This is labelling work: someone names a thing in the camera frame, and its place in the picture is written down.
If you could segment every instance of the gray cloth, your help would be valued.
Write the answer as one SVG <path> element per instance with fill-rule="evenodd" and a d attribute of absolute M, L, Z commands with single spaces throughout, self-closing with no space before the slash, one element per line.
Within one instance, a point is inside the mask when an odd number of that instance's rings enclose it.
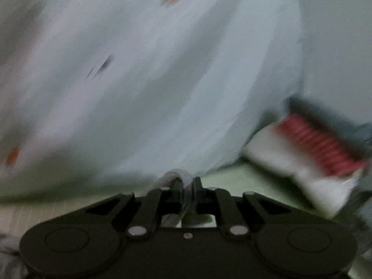
<path fill-rule="evenodd" d="M 32 278 L 19 257 L 19 238 L 0 234 L 0 279 Z"/>

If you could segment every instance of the screw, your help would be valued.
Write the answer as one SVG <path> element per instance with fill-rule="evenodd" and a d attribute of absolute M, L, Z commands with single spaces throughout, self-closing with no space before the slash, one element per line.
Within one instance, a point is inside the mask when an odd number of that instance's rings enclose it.
<path fill-rule="evenodd" d="M 143 236 L 147 233 L 147 229 L 144 226 L 136 225 L 130 227 L 128 233 L 132 236 Z"/>
<path fill-rule="evenodd" d="M 230 233 L 235 236 L 245 235 L 248 233 L 248 231 L 249 231 L 248 228 L 244 225 L 233 225 L 230 228 Z"/>
<path fill-rule="evenodd" d="M 194 237 L 194 234 L 192 234 L 192 233 L 184 233 L 183 237 L 184 237 L 185 239 L 191 239 L 191 238 Z"/>

